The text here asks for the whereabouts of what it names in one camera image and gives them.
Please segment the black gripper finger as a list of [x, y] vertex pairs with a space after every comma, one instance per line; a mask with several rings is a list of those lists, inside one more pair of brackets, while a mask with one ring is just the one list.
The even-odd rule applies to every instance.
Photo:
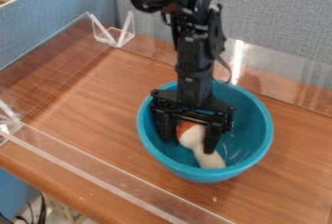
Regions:
[[204, 139], [205, 154], [212, 154], [215, 152], [223, 134], [224, 134], [223, 124], [217, 122], [209, 123], [207, 126], [207, 133]]
[[165, 143], [176, 139], [177, 117], [172, 112], [164, 110], [154, 111], [156, 127], [161, 139]]

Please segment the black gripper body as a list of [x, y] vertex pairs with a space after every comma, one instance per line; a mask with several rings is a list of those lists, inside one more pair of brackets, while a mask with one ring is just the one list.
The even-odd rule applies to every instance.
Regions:
[[150, 92], [150, 111], [154, 117], [156, 110], [172, 112], [177, 119], [193, 120], [200, 124], [221, 123], [224, 133], [232, 129], [235, 106], [211, 95], [203, 103], [187, 103], [177, 98], [177, 91], [154, 89]]

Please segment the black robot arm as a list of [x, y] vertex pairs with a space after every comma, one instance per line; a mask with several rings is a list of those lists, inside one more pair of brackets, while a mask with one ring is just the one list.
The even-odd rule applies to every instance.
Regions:
[[179, 54], [179, 87], [150, 92], [150, 111], [161, 138], [176, 138], [179, 123], [193, 121], [207, 127], [204, 152], [216, 151], [221, 135], [232, 129], [235, 106], [213, 93], [215, 64], [224, 63], [221, 53], [228, 40], [223, 30], [220, 0], [130, 0], [145, 13], [160, 12], [172, 27]]

